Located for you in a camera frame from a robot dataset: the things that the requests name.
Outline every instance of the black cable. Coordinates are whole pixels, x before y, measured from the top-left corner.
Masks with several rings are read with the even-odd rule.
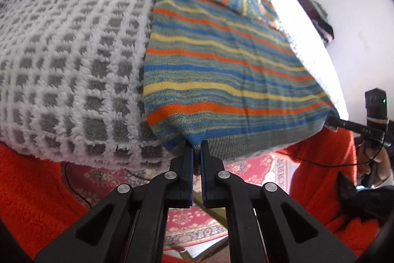
[[[146,180],[146,181],[150,182],[149,179],[147,179],[147,178],[145,178],[145,177],[143,177],[143,176],[139,176],[139,175],[137,175],[137,174],[134,174],[133,172],[130,172],[129,170],[126,170],[126,172],[128,172],[131,176],[134,176],[134,177],[136,177],[136,178],[139,178],[140,180]]]
[[[386,140],[386,133],[387,133],[387,131],[385,132],[385,135],[383,136],[383,142],[382,142],[382,145],[379,148],[379,151],[369,161],[362,162],[362,163],[342,164],[342,165],[326,165],[326,164],[320,164],[318,162],[313,162],[313,161],[310,161],[310,160],[306,160],[304,158],[296,157],[296,156],[293,156],[293,155],[290,155],[290,154],[286,154],[286,153],[283,153],[283,152],[279,152],[279,151],[277,151],[275,153],[286,155],[286,156],[295,158],[296,160],[301,160],[301,161],[304,161],[304,162],[307,162],[307,163],[310,163],[310,164],[314,164],[314,165],[317,165],[317,166],[320,166],[320,167],[323,167],[323,168],[343,168],[343,167],[347,167],[347,166],[365,165],[365,164],[369,164],[370,162],[372,162],[379,155],[380,151],[383,149],[383,146],[385,145],[385,140]]]
[[[91,208],[92,208],[92,204],[90,204],[90,202],[89,202],[86,198],[84,198],[81,194],[79,194],[76,190],[74,190],[74,189],[71,187],[70,181],[68,180],[68,176],[67,176],[67,166],[68,166],[68,164],[70,164],[70,163],[69,163],[69,162],[66,162],[66,165],[64,166],[64,176],[66,176],[66,181],[67,181],[68,187],[69,187],[70,190],[72,190],[76,195],[78,195],[81,199],[83,199],[83,201],[84,201],[86,204],[89,205],[89,209],[91,209]]]

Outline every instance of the orange cloth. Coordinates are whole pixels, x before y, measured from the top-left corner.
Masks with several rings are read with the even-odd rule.
[[[353,137],[341,129],[337,133],[323,129],[284,152],[323,164],[355,162]],[[360,255],[374,239],[378,222],[350,220],[341,213],[338,170],[301,162],[290,195]],[[355,167],[340,170],[355,179]],[[86,212],[60,177],[60,163],[23,157],[0,144],[0,217],[31,258]],[[167,256],[163,262],[185,263]]]

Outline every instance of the wall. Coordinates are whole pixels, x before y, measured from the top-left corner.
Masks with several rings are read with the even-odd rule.
[[[344,93],[349,120],[365,123],[364,92],[387,92],[394,119],[393,0],[316,0],[328,13],[335,39],[327,48]]]

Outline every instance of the striped sweater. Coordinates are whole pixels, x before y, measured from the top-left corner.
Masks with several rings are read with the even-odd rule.
[[[232,159],[295,143],[338,115],[277,29],[266,0],[155,0],[144,108],[173,150]]]

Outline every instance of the red rug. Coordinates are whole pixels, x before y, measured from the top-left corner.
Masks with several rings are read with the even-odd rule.
[[[245,182],[263,185],[265,182],[276,182],[286,190],[286,161],[263,155],[257,158],[237,161],[225,166],[226,170],[241,176]],[[128,183],[131,186],[146,184],[155,174],[148,171],[128,172],[127,170],[106,170],[90,168],[69,163],[66,167],[68,181],[76,192],[81,194],[90,204],[96,204],[116,186]],[[69,187],[65,176],[65,186]],[[194,190],[201,192],[200,177],[194,177]],[[211,241],[227,235],[227,230],[216,220],[197,206],[190,209],[170,209],[165,235],[165,250],[185,248]]]

